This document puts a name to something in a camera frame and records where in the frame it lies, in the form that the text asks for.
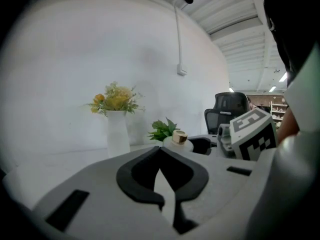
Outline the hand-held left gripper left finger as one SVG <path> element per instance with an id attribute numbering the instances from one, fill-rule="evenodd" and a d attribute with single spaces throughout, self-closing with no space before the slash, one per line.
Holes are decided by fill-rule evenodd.
<path id="1" fill-rule="evenodd" d="M 48 192 L 33 214 L 55 240 L 174 240 L 154 192 L 158 147 L 95 162 Z"/>

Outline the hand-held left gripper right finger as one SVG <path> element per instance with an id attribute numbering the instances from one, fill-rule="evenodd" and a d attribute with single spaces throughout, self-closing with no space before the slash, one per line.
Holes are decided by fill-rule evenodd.
<path id="1" fill-rule="evenodd" d="M 185 218 L 197 224 L 180 234 L 173 227 L 159 230 L 161 240 L 247 240 L 251 215 L 265 189 L 275 148 L 257 161 L 182 151 L 179 155 L 207 170 L 208 182 L 197 198 L 181 203 Z"/>

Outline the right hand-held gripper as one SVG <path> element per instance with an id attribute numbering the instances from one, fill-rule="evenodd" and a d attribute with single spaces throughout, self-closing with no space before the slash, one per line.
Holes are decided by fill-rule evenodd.
<path id="1" fill-rule="evenodd" d="M 229 124 L 220 124 L 217 136 L 204 134 L 189 137 L 188 140 L 193 144 L 193 153 L 209 156 L 218 141 L 228 158 L 245 161 L 257 161 L 262 151 L 278 145 L 273 118 L 260 108 L 232 119 Z"/>

